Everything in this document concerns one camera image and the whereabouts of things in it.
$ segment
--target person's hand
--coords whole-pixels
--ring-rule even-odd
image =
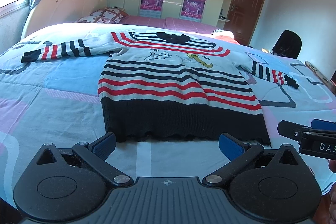
[[[330,171],[336,173],[336,160],[331,160],[329,162]],[[336,182],[330,189],[331,204],[329,207],[329,224],[336,224]]]

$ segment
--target red stripe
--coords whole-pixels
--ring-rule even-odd
[[[186,90],[189,88],[201,88],[202,86],[197,83],[197,82],[191,82],[186,85],[179,85],[177,83],[155,83],[155,82],[146,82],[143,80],[128,80],[128,81],[114,81],[110,79],[100,79],[98,81],[99,84],[102,83],[107,83],[109,85],[114,85],[114,86],[122,86],[122,85],[128,85],[128,84],[136,84],[136,85],[143,85],[143,86],[154,86],[156,88],[168,88],[168,87],[174,87],[178,88],[180,90]],[[225,91],[215,91],[212,89],[203,89],[205,93],[214,93],[219,96],[225,96],[225,97],[230,97],[230,98],[235,98],[235,99],[241,99],[241,100],[247,100],[247,101],[255,101],[257,98],[252,95],[252,96],[246,96],[246,95],[239,95],[239,94],[234,94],[234,93],[229,93]]]
[[[124,45],[124,46],[128,46],[128,44],[126,44],[126,43],[124,43],[124,42],[122,42],[122,41],[120,41],[118,39],[117,34],[115,32],[112,32],[111,35],[112,35],[112,37],[113,37],[113,39],[114,39],[115,42],[117,42],[117,43],[119,43],[121,45]]]
[[[272,74],[273,74],[274,83],[277,83],[278,79],[277,79],[277,74],[276,74],[275,70],[272,70]]]
[[[128,46],[128,47],[135,47],[135,48],[153,48],[151,46],[141,46],[141,45],[130,45],[130,44],[126,44],[125,42],[122,42],[118,39],[116,33],[111,33],[112,36],[113,36],[113,39],[115,42],[121,44],[121,45],[124,45],[124,46]],[[191,54],[204,54],[204,55],[211,55],[211,56],[219,56],[219,57],[224,57],[224,56],[227,56],[229,53],[230,53],[230,50],[226,50],[224,53],[222,54],[211,54],[211,53],[207,53],[207,52],[196,52],[196,51],[184,51],[184,50],[178,50],[178,49],[174,49],[174,48],[169,48],[169,47],[155,47],[155,48],[158,48],[158,49],[161,49],[161,50],[164,50],[164,51],[175,51],[175,52],[185,52],[185,53],[191,53]]]
[[[56,54],[57,54],[57,45],[52,46],[52,53],[51,53],[51,59],[56,59]]]
[[[41,57],[41,60],[47,60],[47,54],[49,52],[49,47],[44,47],[44,53]]]
[[[281,74],[282,74],[282,72],[278,73],[279,79],[280,79],[280,84],[283,85],[285,82],[283,81],[283,78],[282,78]]]
[[[180,94],[179,92],[173,91],[173,90],[168,90],[164,92],[159,92],[159,91],[154,91],[154,90],[141,90],[141,89],[124,89],[124,90],[111,90],[105,86],[100,87],[98,89],[98,93],[102,92],[107,92],[112,96],[118,96],[118,95],[130,95],[130,94],[140,94],[140,95],[155,95],[159,97],[165,97],[165,96],[175,96],[178,97],[182,100],[188,100],[190,98],[205,98],[208,101],[216,101],[219,103],[235,106],[235,107],[240,107],[240,108],[245,108],[248,110],[259,110],[261,109],[260,104],[257,105],[247,105],[247,104],[242,104],[242,103],[237,103],[237,102],[231,102],[225,99],[221,99],[215,96],[206,96],[206,94],[201,93],[201,92],[189,92],[187,94]]]
[[[125,33],[120,33],[121,38],[131,42],[131,43],[142,43],[142,44],[146,44],[146,45],[153,45],[153,46],[164,46],[164,47],[177,47],[177,48],[184,48],[186,50],[194,50],[194,48],[189,48],[189,47],[183,47],[183,46],[177,46],[177,45],[165,45],[165,44],[157,44],[157,43],[153,43],[153,42],[149,42],[149,41],[133,41],[131,39],[129,39],[128,37],[126,37]],[[217,50],[213,49],[213,50],[200,50],[200,51],[204,51],[204,52],[221,52],[223,50],[222,47],[219,47]]]

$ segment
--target striped sweater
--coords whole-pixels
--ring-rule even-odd
[[[202,39],[167,33],[108,33],[24,53],[22,62],[111,52],[98,94],[105,128],[129,137],[208,138],[222,132],[270,140],[261,106],[237,67],[261,79],[298,88],[284,73]]]

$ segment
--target chair backrest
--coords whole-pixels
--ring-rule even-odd
[[[297,59],[301,51],[301,38],[292,31],[285,30],[273,47],[273,52],[279,56]]]

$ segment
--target cream headboard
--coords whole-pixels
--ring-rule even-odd
[[[30,12],[21,39],[44,27],[75,22],[106,7],[106,0],[41,0]]]

